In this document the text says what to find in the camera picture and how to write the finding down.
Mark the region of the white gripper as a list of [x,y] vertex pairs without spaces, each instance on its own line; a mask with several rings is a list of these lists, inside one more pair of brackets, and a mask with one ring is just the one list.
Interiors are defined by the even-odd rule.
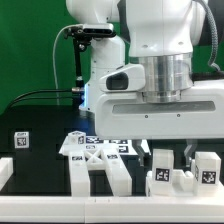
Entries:
[[137,139],[187,139],[184,157],[191,165],[196,139],[224,138],[224,80],[197,81],[175,103],[145,103],[137,92],[101,95],[95,132],[102,139],[131,139],[145,165],[146,153]]

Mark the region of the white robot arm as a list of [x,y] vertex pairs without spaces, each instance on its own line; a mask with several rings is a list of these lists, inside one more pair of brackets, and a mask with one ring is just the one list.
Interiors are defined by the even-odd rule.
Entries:
[[81,110],[107,140],[224,138],[224,76],[192,74],[211,0],[66,0],[92,48]]

